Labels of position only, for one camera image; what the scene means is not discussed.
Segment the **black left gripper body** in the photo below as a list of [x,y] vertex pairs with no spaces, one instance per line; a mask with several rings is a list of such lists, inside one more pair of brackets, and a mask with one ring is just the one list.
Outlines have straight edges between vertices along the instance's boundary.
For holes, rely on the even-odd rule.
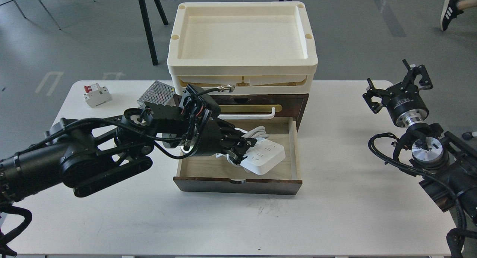
[[232,123],[219,118],[209,120],[201,134],[192,156],[226,155],[239,141],[239,130]]

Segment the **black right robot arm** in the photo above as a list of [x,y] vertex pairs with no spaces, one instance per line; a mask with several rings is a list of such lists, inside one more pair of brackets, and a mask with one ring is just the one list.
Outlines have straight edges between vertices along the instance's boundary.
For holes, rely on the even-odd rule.
[[363,99],[373,113],[385,107],[397,127],[406,129],[398,138],[390,132],[377,134],[368,141],[370,151],[400,171],[422,176],[420,186],[434,203],[446,212],[455,208],[458,224],[447,236],[451,257],[461,258],[465,238],[476,238],[467,230],[466,217],[476,223],[477,176],[476,150],[438,123],[427,124],[429,110],[419,95],[433,88],[424,65],[409,65],[402,82],[378,89],[371,79]]

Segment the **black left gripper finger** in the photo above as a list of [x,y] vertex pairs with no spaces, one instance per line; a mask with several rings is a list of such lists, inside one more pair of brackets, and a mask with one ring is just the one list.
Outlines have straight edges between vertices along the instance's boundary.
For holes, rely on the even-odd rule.
[[240,163],[245,159],[246,152],[252,145],[250,144],[234,144],[230,147],[225,147],[220,151],[220,154],[227,156],[227,160],[234,166],[240,166]]
[[236,129],[235,125],[223,119],[218,119],[221,141],[225,146],[255,146],[257,139],[244,137],[245,133]]

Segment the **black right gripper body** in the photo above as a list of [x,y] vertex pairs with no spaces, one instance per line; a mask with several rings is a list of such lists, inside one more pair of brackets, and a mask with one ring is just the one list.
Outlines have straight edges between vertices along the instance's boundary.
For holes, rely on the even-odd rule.
[[417,117],[422,122],[428,116],[428,108],[419,95],[419,87],[415,84],[404,86],[398,83],[386,89],[390,96],[384,96],[384,107],[387,108],[392,122],[397,127],[409,127],[409,120]]

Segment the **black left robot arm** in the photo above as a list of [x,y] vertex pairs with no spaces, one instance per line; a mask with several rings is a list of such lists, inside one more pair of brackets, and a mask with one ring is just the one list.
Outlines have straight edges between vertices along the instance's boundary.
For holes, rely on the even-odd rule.
[[63,183],[80,198],[92,195],[151,168],[154,148],[176,160],[219,153],[240,165],[257,139],[220,119],[221,108],[209,95],[232,90],[188,85],[177,106],[144,101],[119,116],[62,118],[43,141],[2,159],[1,212],[24,220],[1,234],[1,257],[17,255],[7,244],[32,219],[13,203],[52,186]]

